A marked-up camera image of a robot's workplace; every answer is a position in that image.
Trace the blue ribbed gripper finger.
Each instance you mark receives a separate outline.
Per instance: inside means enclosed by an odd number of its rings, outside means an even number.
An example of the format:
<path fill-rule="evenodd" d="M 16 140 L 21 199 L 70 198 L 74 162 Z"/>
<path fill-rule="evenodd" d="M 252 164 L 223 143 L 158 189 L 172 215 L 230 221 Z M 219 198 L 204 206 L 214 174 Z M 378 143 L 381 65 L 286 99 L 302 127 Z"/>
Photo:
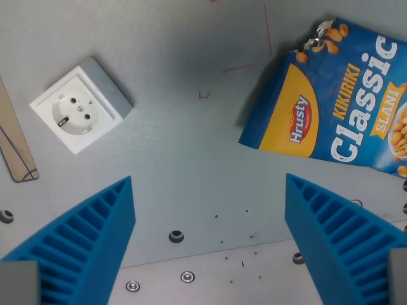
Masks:
<path fill-rule="evenodd" d="M 406 233 L 290 173 L 285 220 L 323 304 L 390 304 L 389 252 L 406 246 Z"/>
<path fill-rule="evenodd" d="M 3 257 L 35 261 L 41 304 L 107 304 L 136 223 L 125 177 L 51 221 Z"/>

